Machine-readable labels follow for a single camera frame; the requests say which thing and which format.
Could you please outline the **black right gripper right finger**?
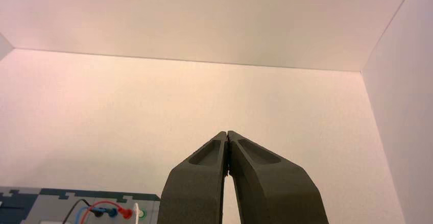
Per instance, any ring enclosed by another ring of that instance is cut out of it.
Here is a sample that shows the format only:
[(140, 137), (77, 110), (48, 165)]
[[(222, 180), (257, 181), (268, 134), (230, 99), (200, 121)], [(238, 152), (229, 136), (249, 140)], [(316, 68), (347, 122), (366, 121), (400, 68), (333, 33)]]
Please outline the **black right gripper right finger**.
[(241, 223), (328, 223), (320, 192), (301, 166), (235, 131), (228, 145)]

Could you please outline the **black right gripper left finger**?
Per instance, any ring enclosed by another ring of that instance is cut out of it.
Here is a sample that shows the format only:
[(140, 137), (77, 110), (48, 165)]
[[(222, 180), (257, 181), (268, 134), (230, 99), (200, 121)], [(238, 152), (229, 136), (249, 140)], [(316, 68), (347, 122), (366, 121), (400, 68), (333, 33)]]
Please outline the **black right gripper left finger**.
[(227, 133), (221, 131), (174, 167), (161, 195), (157, 222), (222, 223), (227, 153)]

